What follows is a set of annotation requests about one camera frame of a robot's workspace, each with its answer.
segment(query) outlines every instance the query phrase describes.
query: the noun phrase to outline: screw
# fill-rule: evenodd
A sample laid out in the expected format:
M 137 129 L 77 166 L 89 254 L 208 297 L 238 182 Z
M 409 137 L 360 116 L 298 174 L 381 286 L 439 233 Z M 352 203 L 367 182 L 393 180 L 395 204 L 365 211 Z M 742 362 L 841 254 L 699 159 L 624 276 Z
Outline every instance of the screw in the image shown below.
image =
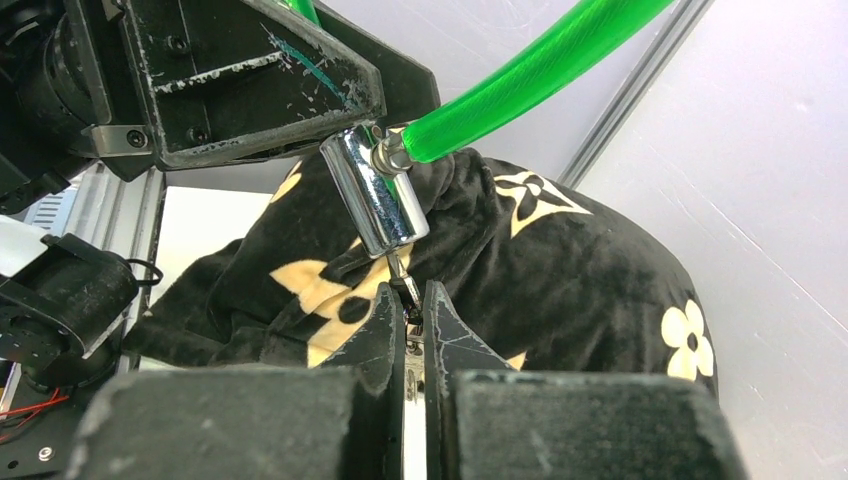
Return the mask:
M 209 140 L 209 134 L 200 127 L 189 128 L 188 132 L 186 132 L 186 137 L 188 137 L 188 141 L 195 146 L 203 145 L 207 140 Z
M 133 148 L 144 148 L 147 145 L 147 135 L 138 130 L 130 130 L 127 132 L 127 143 Z
M 182 57 L 189 53 L 188 43 L 176 35 L 170 35 L 166 38 L 165 44 L 168 45 L 168 50 L 170 50 L 171 54 L 174 56 Z
M 42 462 L 47 462 L 51 458 L 53 458 L 53 449 L 50 447 L 44 447 L 38 451 L 38 459 Z

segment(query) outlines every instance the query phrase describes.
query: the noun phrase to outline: green hose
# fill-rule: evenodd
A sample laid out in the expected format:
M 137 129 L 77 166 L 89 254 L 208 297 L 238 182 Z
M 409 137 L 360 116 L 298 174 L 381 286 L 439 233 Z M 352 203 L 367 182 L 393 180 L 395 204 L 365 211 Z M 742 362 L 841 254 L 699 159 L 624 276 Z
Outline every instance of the green hose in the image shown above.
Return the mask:
M 533 44 L 456 100 L 403 132 L 429 163 L 506 125 L 592 68 L 672 0 L 582 0 Z
M 319 27 L 321 26 L 321 22 L 318 20 L 318 12 L 315 11 L 315 5 L 312 4 L 312 0 L 283 0 L 283 2 L 295 12 L 306 17 L 310 22 Z

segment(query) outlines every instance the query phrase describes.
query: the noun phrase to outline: black blanket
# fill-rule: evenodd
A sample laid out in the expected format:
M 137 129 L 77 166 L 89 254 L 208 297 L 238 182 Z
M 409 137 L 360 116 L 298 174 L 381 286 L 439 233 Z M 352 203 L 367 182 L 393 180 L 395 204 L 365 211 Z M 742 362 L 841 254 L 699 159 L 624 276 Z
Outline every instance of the black blanket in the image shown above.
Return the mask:
M 423 287 L 526 370 L 667 373 L 716 392 L 692 280 L 617 212 L 515 165 L 463 150 L 410 177 L 431 233 L 402 251 Z M 370 260 L 319 156 L 298 164 L 240 240 L 191 265 L 124 348 L 176 366 L 315 366 L 369 314 Z

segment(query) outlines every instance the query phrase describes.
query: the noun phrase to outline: shiny metal handle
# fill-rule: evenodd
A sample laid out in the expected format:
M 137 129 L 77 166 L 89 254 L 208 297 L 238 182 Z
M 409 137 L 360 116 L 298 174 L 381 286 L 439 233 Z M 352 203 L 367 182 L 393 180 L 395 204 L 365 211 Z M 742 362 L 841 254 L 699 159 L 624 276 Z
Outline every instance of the shiny metal handle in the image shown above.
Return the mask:
M 382 137 L 379 127 L 363 123 L 333 135 L 320 148 L 371 258 L 430 232 L 406 172 L 386 175 L 374 168 L 372 151 Z

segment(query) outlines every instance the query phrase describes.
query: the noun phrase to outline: white plastic part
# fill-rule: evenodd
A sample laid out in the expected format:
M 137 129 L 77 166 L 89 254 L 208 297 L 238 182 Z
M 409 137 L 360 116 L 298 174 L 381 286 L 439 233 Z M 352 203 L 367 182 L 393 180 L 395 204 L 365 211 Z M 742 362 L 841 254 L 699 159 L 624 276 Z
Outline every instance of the white plastic part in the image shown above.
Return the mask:
M 0 215 L 0 275 L 14 277 L 47 251 L 41 239 L 47 232 Z

